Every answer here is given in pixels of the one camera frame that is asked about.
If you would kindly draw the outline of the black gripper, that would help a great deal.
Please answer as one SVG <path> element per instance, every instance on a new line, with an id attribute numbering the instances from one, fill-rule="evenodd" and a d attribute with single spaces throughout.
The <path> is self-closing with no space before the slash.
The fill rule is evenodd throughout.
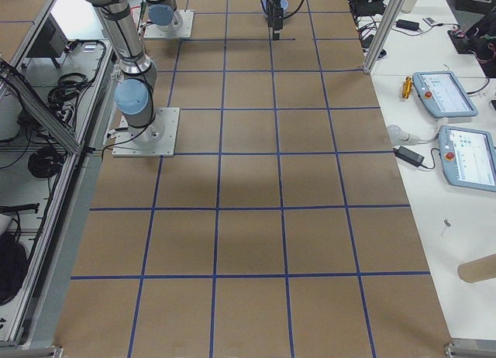
<path id="1" fill-rule="evenodd" d="M 282 28 L 284 20 L 284 9 L 281 5 L 282 0 L 265 0 L 266 14 L 268 17 L 268 26 L 270 28 Z M 272 29 L 272 40 L 280 39 L 280 31 Z"/>

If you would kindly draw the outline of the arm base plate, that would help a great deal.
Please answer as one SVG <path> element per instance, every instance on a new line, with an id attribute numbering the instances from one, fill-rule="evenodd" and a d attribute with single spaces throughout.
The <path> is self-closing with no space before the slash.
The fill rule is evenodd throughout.
<path id="1" fill-rule="evenodd" d="M 115 139 L 117 146 L 113 147 L 112 155 L 114 157 L 172 157 L 175 151 L 179 118 L 178 107 L 157 108 L 154 122 L 144 133 L 132 139 L 140 131 L 133 127 L 129 128 L 122 115 L 119 126 L 127 130 L 117 133 Z"/>
<path id="2" fill-rule="evenodd" d="M 149 22 L 145 26 L 145 40 L 189 39 L 194 10 L 149 9 Z"/>

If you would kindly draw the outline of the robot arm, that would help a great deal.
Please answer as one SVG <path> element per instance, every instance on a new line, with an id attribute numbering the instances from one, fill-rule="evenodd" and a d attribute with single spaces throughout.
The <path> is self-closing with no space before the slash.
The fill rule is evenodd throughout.
<path id="1" fill-rule="evenodd" d="M 181 28 L 183 19 L 177 9 L 176 0 L 145 0 L 149 20 L 163 31 L 175 31 Z"/>
<path id="2" fill-rule="evenodd" d="M 119 58 L 123 82 L 118 84 L 114 99 L 127 121 L 129 141 L 155 143 L 164 133 L 164 122 L 158 119 L 153 104 L 156 65 L 146 54 L 128 0 L 85 0 L 98 13 Z M 184 25 L 176 0 L 144 0 L 153 25 L 175 31 Z"/>

